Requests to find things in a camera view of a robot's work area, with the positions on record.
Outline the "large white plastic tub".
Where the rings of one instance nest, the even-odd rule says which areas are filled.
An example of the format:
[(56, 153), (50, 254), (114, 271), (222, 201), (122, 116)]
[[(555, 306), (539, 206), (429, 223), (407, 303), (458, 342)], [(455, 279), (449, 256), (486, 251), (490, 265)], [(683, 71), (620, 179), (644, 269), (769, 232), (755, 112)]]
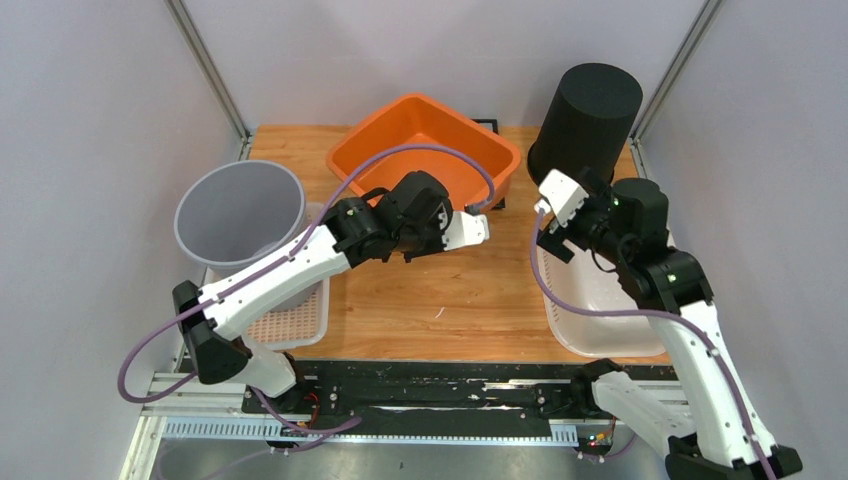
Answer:
[[(582, 309), (596, 311), (634, 310), (635, 302), (621, 289), (617, 276), (604, 273), (611, 268), (606, 260), (595, 263), (578, 248), (564, 263), (542, 248), (537, 249), (537, 265), (547, 288), (560, 300)], [(542, 297), (549, 328), (567, 350), (589, 358), (653, 357), (666, 352), (660, 338), (643, 316), (587, 317), (567, 311), (547, 296)]]

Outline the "black ribbed bin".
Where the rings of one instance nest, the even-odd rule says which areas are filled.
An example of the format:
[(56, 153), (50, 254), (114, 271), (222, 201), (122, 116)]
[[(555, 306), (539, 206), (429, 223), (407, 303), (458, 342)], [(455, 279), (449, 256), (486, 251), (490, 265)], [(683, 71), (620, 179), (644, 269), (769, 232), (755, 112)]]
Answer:
[(552, 169), (578, 179), (585, 168), (611, 181), (642, 101), (640, 83), (619, 67), (583, 63), (567, 70), (528, 151), (532, 181), (540, 184)]

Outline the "white perforated basket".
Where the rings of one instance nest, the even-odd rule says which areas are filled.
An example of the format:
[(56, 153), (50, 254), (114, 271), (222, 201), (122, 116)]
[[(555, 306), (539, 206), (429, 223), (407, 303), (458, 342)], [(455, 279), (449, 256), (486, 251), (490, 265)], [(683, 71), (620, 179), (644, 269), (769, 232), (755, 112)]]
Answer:
[[(317, 202), (305, 204), (302, 220), (294, 227), (282, 245), (302, 234), (312, 217), (317, 215), (323, 205)], [(207, 266), (203, 285), (213, 283), (234, 274), (233, 268), (212, 268)], [(327, 331), (329, 280), (316, 283), (299, 294), (289, 298), (285, 304), (274, 307), (254, 321), (247, 333), (254, 340), (265, 344), (272, 350), (291, 350), (313, 345), (320, 341)]]

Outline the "grey bin black liner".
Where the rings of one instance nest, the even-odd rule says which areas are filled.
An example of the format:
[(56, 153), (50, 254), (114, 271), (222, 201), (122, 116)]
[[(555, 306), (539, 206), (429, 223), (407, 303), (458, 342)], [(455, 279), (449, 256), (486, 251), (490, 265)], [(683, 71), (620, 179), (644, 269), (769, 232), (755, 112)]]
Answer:
[(264, 160), (219, 167), (181, 199), (174, 218), (179, 247), (218, 278), (292, 248), (310, 225), (305, 191), (286, 167)]

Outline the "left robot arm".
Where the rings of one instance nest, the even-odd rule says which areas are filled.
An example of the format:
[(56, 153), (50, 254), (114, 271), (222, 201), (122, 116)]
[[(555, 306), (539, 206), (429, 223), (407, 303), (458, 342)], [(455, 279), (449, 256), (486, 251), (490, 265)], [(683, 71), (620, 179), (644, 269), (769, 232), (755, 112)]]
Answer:
[(370, 260), (406, 261), (451, 249), (464, 211), (423, 171), (329, 206), (317, 224), (254, 265), (196, 291), (181, 327), (197, 379), (259, 388), (283, 413), (298, 411), (306, 386), (290, 360), (247, 335), (248, 327), (308, 287)]

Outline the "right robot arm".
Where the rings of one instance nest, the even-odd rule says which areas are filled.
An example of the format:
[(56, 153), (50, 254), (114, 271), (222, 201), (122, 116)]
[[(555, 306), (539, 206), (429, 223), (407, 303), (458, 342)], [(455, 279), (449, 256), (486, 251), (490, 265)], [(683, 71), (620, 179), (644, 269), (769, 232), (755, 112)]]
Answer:
[(539, 183), (530, 253), (562, 261), (576, 250), (613, 265), (670, 356), (689, 406), (669, 409), (615, 362), (587, 364), (572, 383), (584, 417), (623, 421), (664, 461), (671, 479), (783, 479), (801, 472), (797, 450), (779, 444), (757, 415), (720, 330), (714, 293), (698, 260), (669, 241), (669, 201), (644, 178), (606, 183), (590, 170), (578, 179), (551, 170)]

